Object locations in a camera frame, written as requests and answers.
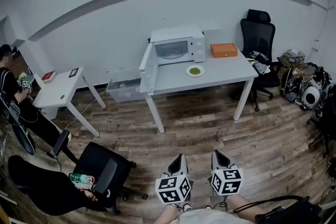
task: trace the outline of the wooden floor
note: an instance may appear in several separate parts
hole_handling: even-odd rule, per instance
[[[256,201],[295,194],[311,196],[311,201],[317,202],[331,179],[326,173],[326,159],[322,157],[323,143],[315,148],[307,146],[319,134],[313,124],[307,125],[311,114],[288,103],[280,97],[278,89],[274,89],[273,100],[259,93],[259,112],[247,102],[240,120],[235,123],[232,117],[238,101],[228,97],[233,90],[234,87],[217,87],[155,98],[165,134],[157,132],[145,101],[120,104],[104,93],[105,110],[95,102],[83,113],[101,136],[93,137],[75,122],[68,128],[73,135],[69,148],[79,157],[85,146],[94,141],[137,162],[138,167],[131,171],[126,185],[148,193],[148,200],[140,197],[130,197],[129,201],[119,199],[119,216],[81,208],[63,216],[49,217],[36,209],[8,180],[7,191],[19,201],[14,212],[28,223],[152,223],[163,208],[154,191],[155,180],[163,166],[179,153],[186,155],[191,180],[195,181],[192,190],[195,207],[214,204],[218,199],[211,196],[207,182],[213,150],[233,156],[244,169],[241,195],[245,198]],[[82,111],[92,101],[93,96],[86,91],[76,93],[73,103]],[[65,109],[58,113],[55,123],[64,128],[73,119]],[[48,148],[36,136],[34,140]],[[57,162],[37,150],[37,156],[29,158],[12,136],[7,141],[6,156],[19,154],[39,166],[59,170]],[[73,169],[67,157],[61,156],[60,161],[66,172]],[[275,205],[265,207],[273,209]]]

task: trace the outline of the desk leg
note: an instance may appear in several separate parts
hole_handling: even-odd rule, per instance
[[[156,105],[155,105],[152,97],[150,95],[147,95],[146,101],[147,101],[147,104],[149,106],[149,109],[152,112],[154,121],[155,121],[155,123],[157,125],[157,128],[159,129],[159,132],[160,133],[164,133],[164,127],[163,127],[163,124],[162,124],[159,112],[157,111]]]
[[[74,105],[71,102],[67,103],[67,108],[70,110],[70,112],[85,126],[86,129],[88,129],[95,137],[99,137],[100,134],[98,131],[93,128],[93,126],[78,112],[78,110],[74,107]]]
[[[233,116],[233,119],[234,119],[235,121],[238,121],[238,120],[239,120],[240,114],[241,114],[241,112],[243,111],[243,108],[244,108],[244,106],[245,106],[246,99],[248,98],[248,95],[249,95],[249,93],[250,93],[250,90],[251,90],[253,81],[254,81],[254,78],[245,81],[244,90],[243,90],[242,95],[241,95],[241,97],[240,97],[240,101],[239,101],[239,103],[238,103],[238,106],[237,106],[235,115]]]
[[[99,93],[96,91],[96,89],[94,88],[93,85],[91,85],[90,83],[88,83],[87,79],[85,78],[85,76],[83,76],[84,82],[86,83],[86,85],[88,86],[88,88],[90,89],[90,91],[92,92],[93,96],[96,98],[96,100],[98,101],[98,103],[100,104],[100,106],[105,109],[106,105],[104,103],[104,101],[102,100],[102,98],[100,97]]]

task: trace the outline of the microwave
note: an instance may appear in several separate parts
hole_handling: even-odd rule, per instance
[[[205,38],[202,31],[196,26],[152,31],[150,43],[155,48],[159,65],[205,61]]]

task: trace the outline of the black shirt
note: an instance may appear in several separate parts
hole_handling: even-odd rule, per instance
[[[18,104],[15,94],[17,92],[22,92],[22,87],[16,81],[13,73],[10,72],[7,68],[0,68],[0,87],[3,92],[7,94],[7,97],[13,100],[16,104]],[[18,104],[20,108],[20,116],[28,121],[36,120],[36,108],[31,104],[31,102],[26,98],[20,104]]]

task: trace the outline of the person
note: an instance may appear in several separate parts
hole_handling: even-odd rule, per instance
[[[46,119],[31,103],[28,98],[30,88],[23,89],[17,83],[13,73],[9,70],[12,61],[13,57],[10,46],[2,45],[0,47],[0,90],[20,108],[20,123],[31,129],[51,147],[54,147],[60,134],[55,125]],[[63,149],[63,152],[73,162],[77,163],[77,159],[67,147]]]
[[[225,197],[227,205],[231,209],[249,204],[241,195],[228,195]],[[238,217],[220,210],[215,210],[211,205],[205,205],[202,209],[195,209],[192,204],[185,203],[180,213],[167,205],[154,224],[252,224],[256,215],[266,214],[261,207],[254,206],[238,213]]]

